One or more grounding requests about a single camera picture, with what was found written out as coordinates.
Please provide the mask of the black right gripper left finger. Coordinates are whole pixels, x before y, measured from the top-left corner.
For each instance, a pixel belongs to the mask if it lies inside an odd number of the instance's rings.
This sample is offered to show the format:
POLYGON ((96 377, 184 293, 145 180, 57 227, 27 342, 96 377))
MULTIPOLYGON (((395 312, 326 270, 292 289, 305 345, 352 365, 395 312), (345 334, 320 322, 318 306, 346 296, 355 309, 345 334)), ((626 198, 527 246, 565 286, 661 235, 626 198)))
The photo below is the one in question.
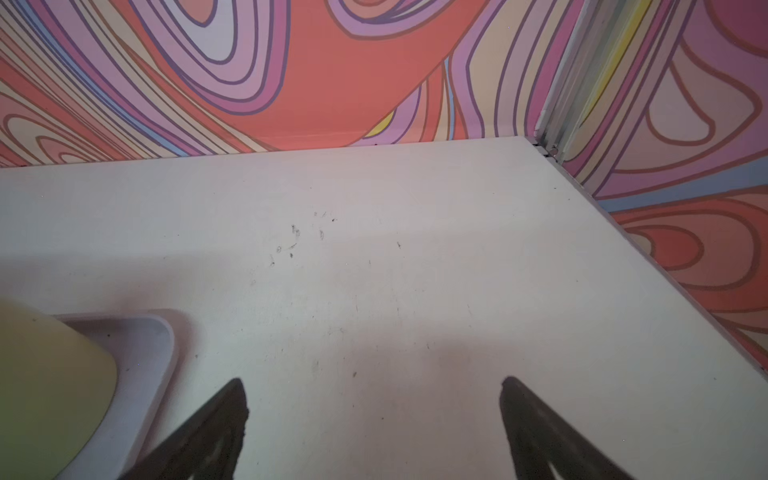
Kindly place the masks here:
POLYGON ((232 479, 249 416, 244 385, 227 382, 123 479, 232 479))

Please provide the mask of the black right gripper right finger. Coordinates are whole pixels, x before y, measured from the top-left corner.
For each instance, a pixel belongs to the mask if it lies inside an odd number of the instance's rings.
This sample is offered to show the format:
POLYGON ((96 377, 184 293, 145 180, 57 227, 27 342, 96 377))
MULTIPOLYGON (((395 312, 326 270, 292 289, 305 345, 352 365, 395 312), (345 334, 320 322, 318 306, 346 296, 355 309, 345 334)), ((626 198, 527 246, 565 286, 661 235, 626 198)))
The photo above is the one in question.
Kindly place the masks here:
POLYGON ((502 382, 500 411, 518 479, 629 479, 516 377, 502 382))

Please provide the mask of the light green mug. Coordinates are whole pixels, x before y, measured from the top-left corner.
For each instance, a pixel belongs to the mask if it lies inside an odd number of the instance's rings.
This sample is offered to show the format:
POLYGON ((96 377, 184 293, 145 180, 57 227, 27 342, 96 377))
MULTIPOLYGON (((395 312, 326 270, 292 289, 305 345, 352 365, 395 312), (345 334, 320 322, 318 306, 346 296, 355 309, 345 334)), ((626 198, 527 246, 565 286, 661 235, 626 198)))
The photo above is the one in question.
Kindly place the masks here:
POLYGON ((114 357, 60 320, 1 303, 1 476, 53 479, 100 426, 114 357))

